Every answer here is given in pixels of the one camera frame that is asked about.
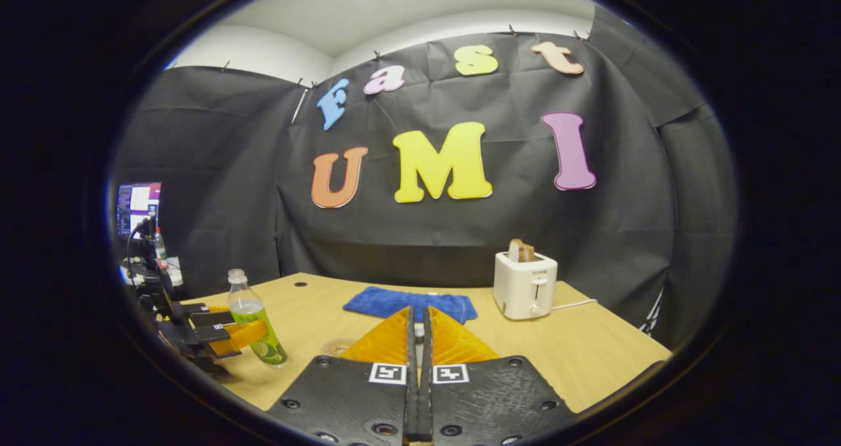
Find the black backdrop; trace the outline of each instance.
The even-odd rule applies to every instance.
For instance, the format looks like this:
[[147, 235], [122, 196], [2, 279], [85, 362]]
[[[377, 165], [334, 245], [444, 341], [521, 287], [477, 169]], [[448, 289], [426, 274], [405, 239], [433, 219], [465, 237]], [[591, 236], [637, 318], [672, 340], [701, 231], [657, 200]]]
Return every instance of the black backdrop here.
[[[567, 47], [585, 72], [564, 75], [530, 50]], [[453, 52], [487, 45], [499, 61], [463, 77]], [[406, 67], [405, 85], [363, 93], [370, 75]], [[348, 101], [328, 131], [316, 102], [342, 78]], [[300, 110], [292, 115], [300, 102]], [[559, 191], [546, 113], [583, 117], [592, 189]], [[423, 131], [441, 149], [476, 121], [489, 198], [399, 204], [392, 139]], [[310, 198], [313, 159], [366, 146], [357, 194], [338, 209]], [[156, 152], [133, 149], [155, 148]], [[345, 161], [333, 165], [338, 189]], [[558, 261], [558, 276], [655, 338], [676, 343], [717, 296], [736, 221], [723, 132], [700, 93], [657, 46], [597, 9], [591, 40], [484, 33], [415, 45], [304, 93], [253, 73], [163, 72], [132, 117], [114, 184], [161, 180], [162, 222], [189, 296], [226, 289], [230, 267], [252, 282], [295, 272], [383, 284], [488, 286], [493, 254], [520, 237]], [[655, 302], [663, 290], [662, 308]]]

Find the small bottle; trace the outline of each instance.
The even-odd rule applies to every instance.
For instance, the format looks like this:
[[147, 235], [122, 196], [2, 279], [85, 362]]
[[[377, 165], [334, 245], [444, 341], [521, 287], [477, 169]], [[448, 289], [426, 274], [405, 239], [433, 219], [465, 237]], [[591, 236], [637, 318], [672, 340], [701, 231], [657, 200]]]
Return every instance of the small bottle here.
[[163, 245], [163, 234], [160, 234], [160, 228], [155, 231], [155, 254], [160, 270], [169, 269], [169, 263], [166, 261], [166, 248]]
[[285, 368], [289, 357], [283, 351], [274, 328], [268, 321], [263, 308], [262, 299], [248, 286], [246, 273], [241, 269], [228, 271], [228, 281], [231, 282], [231, 294], [228, 295], [228, 306], [237, 323], [264, 320], [268, 331], [262, 338], [252, 344], [252, 350], [265, 365], [271, 368]]

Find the table surface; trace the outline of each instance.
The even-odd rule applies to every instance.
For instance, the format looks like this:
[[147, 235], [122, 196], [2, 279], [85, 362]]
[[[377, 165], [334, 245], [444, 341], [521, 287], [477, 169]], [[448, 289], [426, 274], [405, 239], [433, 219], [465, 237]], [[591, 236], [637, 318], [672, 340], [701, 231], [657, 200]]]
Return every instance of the table surface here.
[[[305, 282], [306, 286], [296, 286]], [[231, 377], [220, 381], [231, 392], [267, 410], [313, 357], [335, 340], [356, 341], [382, 318], [343, 311], [342, 306], [371, 284], [296, 273], [253, 286], [289, 355], [282, 369], [268, 368], [245, 347], [242, 354], [220, 359]], [[465, 327], [501, 357], [527, 357], [572, 411], [578, 413], [612, 394], [670, 351], [598, 303], [555, 309], [546, 317], [511, 321], [493, 301], [492, 288], [417, 288], [377, 284], [411, 293], [462, 294], [470, 297], [478, 318]], [[227, 305], [228, 293], [190, 300]], [[558, 282], [553, 306], [586, 300]]]

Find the white ceiling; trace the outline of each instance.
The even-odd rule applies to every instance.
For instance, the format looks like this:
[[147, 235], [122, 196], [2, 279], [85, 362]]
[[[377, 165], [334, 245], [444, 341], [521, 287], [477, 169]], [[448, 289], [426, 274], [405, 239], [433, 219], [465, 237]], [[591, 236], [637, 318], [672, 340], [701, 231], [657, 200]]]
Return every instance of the white ceiling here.
[[255, 0], [220, 24], [283, 33], [337, 57], [418, 21], [486, 9], [528, 9], [588, 19], [594, 11], [588, 0]]

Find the computer monitor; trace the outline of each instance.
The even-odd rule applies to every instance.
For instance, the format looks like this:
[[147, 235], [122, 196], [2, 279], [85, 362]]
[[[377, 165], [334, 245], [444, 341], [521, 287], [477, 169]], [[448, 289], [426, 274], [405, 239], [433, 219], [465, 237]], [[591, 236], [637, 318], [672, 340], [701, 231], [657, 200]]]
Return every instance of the computer monitor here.
[[150, 215], [160, 220], [160, 182], [120, 185], [117, 192], [117, 234], [128, 237]]

